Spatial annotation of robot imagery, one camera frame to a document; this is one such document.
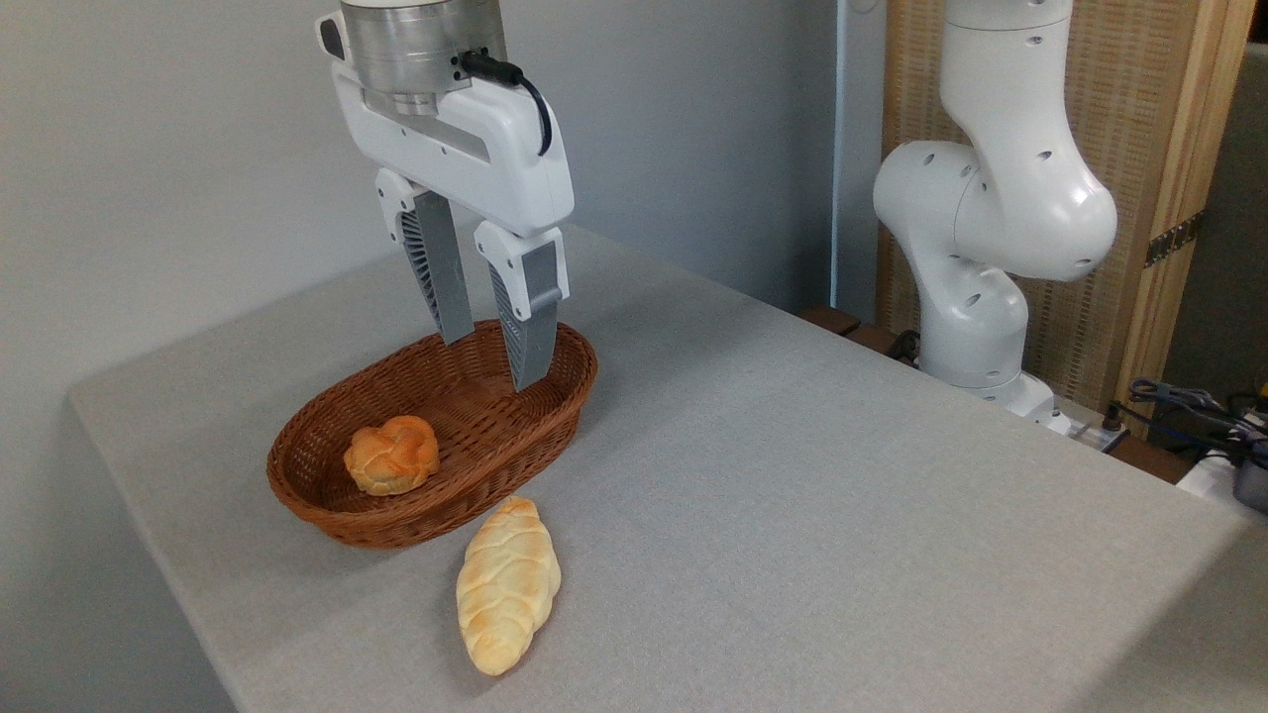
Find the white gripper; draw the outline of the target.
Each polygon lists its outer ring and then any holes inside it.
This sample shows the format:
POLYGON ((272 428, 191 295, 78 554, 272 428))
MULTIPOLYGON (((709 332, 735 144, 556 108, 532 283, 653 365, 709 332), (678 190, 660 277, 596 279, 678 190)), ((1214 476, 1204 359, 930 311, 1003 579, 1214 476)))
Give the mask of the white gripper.
POLYGON ((314 32, 355 145, 383 166, 374 185, 385 230, 404 247, 441 339, 473 332, 451 200, 488 219, 476 226, 476 247, 489 265, 514 388, 538 383, 571 297, 563 235, 552 227, 574 212, 574 186, 552 108, 503 76, 501 14, 335 11, 314 32))

